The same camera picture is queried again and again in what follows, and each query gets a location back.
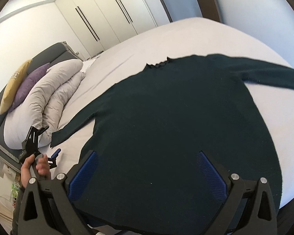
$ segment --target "yellow pillow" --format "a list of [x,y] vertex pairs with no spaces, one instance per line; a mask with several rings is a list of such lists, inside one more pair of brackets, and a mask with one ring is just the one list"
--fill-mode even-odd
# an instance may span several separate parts
[[27,68],[29,67],[31,62],[32,59],[27,60],[25,63],[23,63],[10,78],[3,92],[3,97],[0,104],[0,115],[6,112],[11,107],[16,92],[23,82],[23,79],[26,76]]

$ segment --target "wardrobe door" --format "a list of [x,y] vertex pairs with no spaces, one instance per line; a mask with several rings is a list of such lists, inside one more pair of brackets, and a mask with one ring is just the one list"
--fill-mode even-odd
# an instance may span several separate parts
[[120,43],[108,21],[94,0],[73,0],[81,16],[87,21],[104,49]]
[[156,27],[144,0],[118,0],[138,34]]
[[130,18],[118,0],[95,0],[95,2],[121,42],[137,35]]
[[56,0],[55,4],[91,56],[104,50],[80,17],[73,0]]

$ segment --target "silver bolt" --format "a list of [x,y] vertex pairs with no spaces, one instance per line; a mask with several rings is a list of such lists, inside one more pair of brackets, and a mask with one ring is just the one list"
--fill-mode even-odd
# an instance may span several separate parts
[[233,180],[238,180],[240,177],[239,177],[238,174],[233,173],[233,174],[231,174],[231,178],[232,178]]
[[62,180],[64,177],[65,177],[65,174],[64,174],[64,173],[59,173],[59,174],[57,175],[57,179],[58,179],[58,180]]
[[267,180],[266,178],[260,178],[260,182],[261,182],[261,183],[267,183],[268,180]]
[[36,182],[36,179],[35,179],[35,178],[30,178],[30,179],[29,179],[29,183],[30,183],[30,184],[33,184],[33,183],[35,183],[35,182]]

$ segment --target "gray headboard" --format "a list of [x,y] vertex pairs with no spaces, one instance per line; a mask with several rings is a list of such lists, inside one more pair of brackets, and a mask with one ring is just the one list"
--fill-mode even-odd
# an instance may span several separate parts
[[[27,69],[27,75],[33,72],[38,67],[50,63],[53,66],[59,62],[69,60],[69,59],[79,59],[79,57],[74,53],[74,51],[67,45],[66,42],[56,43],[49,48],[45,49],[37,56],[35,56]],[[0,93],[0,103],[3,96],[4,89]],[[0,115],[0,159],[7,163],[9,166],[19,171],[21,164],[18,161],[18,155],[21,150],[10,149],[4,142],[3,129],[6,118],[6,113]]]

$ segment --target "human hand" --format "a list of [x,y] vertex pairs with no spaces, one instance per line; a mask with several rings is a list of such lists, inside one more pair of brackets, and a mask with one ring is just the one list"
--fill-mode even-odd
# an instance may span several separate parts
[[[24,188],[26,188],[29,179],[32,177],[30,175],[29,168],[34,160],[35,155],[33,154],[25,159],[21,167],[21,181]],[[38,171],[39,175],[45,176],[49,180],[51,179],[50,166],[47,155],[44,155],[43,158],[38,159],[36,170]]]

